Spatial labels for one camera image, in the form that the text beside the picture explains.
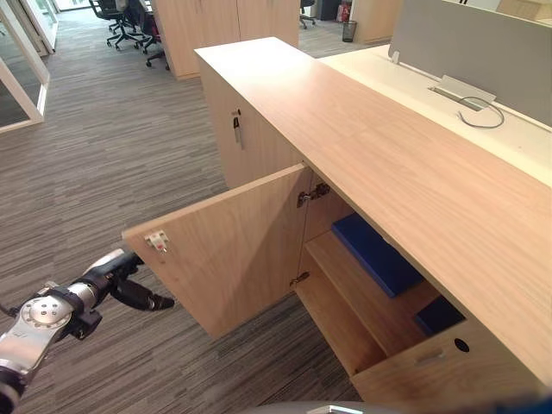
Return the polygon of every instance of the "metal hinge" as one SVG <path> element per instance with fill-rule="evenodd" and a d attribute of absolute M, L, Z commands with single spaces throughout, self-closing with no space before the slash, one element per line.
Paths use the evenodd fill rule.
<path fill-rule="evenodd" d="M 301 274 L 299 274 L 299 276 L 297 276 L 297 278 L 292 279 L 292 281 L 290 282 L 290 286 L 295 286 L 297 283 L 302 282 L 303 280 L 307 279 L 309 276 L 311 276 L 310 273 L 302 272 Z"/>
<path fill-rule="evenodd" d="M 331 188 L 326 183 L 320 183 L 317 187 L 311 192 L 301 192 L 297 198 L 297 208 L 302 207 L 306 201 L 316 200 L 321 196 L 325 196 L 331 191 Z"/>

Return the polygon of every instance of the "cabinet shelf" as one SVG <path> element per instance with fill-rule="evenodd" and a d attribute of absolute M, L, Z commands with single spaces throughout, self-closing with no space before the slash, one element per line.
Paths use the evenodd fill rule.
<path fill-rule="evenodd" d="M 389 298 L 331 231 L 307 242 L 305 249 L 387 356 L 426 339 L 414 316 L 439 296 L 428 281 Z"/>
<path fill-rule="evenodd" d="M 302 267 L 310 276 L 295 292 L 349 376 L 354 376 L 386 358 L 348 303 L 307 252 Z"/>

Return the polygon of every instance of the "blue binder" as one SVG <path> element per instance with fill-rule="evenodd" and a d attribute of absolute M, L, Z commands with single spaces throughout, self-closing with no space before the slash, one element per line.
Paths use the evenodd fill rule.
<path fill-rule="evenodd" d="M 423 280 L 423 276 L 358 214 L 335 222 L 332 230 L 390 298 Z"/>

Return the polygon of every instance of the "white desk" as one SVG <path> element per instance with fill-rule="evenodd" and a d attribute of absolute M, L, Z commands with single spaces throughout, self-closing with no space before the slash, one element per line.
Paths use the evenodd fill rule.
<path fill-rule="evenodd" d="M 387 56 L 388 48 L 374 47 L 320 60 L 552 186 L 552 132 L 548 127 L 528 122 L 512 110 L 504 110 L 505 123 L 497 129 L 469 127 L 458 117 L 459 110 L 470 122 L 484 125 L 494 124 L 498 116 L 490 109 L 475 112 L 430 91 L 438 82 L 407 66 L 394 65 Z"/>

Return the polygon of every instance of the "black office chair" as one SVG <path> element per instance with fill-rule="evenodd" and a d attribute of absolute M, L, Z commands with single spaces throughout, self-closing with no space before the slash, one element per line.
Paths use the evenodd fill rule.
<path fill-rule="evenodd" d="M 115 20 L 110 24 L 110 32 L 115 33 L 123 20 L 122 13 L 115 7 L 115 0 L 89 0 L 89 3 L 98 19 Z"/>
<path fill-rule="evenodd" d="M 305 23 L 305 20 L 308 20 L 309 22 L 312 22 L 312 25 L 314 26 L 317 24 L 317 19 L 314 17 L 308 17 L 304 14 L 304 8 L 314 6 L 315 0 L 301 0 L 301 14 L 299 15 L 299 21 L 303 23 L 303 28 L 307 29 L 307 23 Z"/>
<path fill-rule="evenodd" d="M 111 41 L 115 41 L 115 49 L 121 50 L 119 47 L 119 43 L 122 41 L 139 41 L 142 39 L 143 34 L 138 33 L 135 31 L 135 25 L 136 23 L 132 20 L 132 17 L 130 13 L 128 12 L 128 8 L 124 11 L 120 11 L 116 8 L 116 1 L 115 0 L 89 0 L 90 4 L 92 5 L 92 8 L 94 9 L 94 13 L 96 13 L 96 16 L 99 18 L 105 18 L 104 16 L 115 16 L 114 18 L 117 19 L 118 25 L 113 30 L 115 31 L 117 29 L 121 30 L 120 34 L 115 34 L 111 36 L 109 39 L 107 39 L 107 46 L 111 47 Z M 126 28 L 132 28 L 132 32 L 127 32 Z"/>
<path fill-rule="evenodd" d="M 138 22 L 141 32 L 146 36 L 144 39 L 139 40 L 135 43 L 135 48 L 138 49 L 140 46 L 143 46 L 142 52 L 147 54 L 147 48 L 153 45 L 154 43 L 160 43 L 161 37 L 157 25 L 155 24 L 155 19 L 153 15 L 147 12 L 144 9 L 140 0 L 129 0 L 129 13 L 132 15 L 132 18 Z M 155 55 L 147 58 L 146 66 L 152 67 L 152 60 L 162 59 L 165 57 L 165 51 L 156 53 Z M 170 71 L 171 68 L 167 64 L 165 68 Z"/>

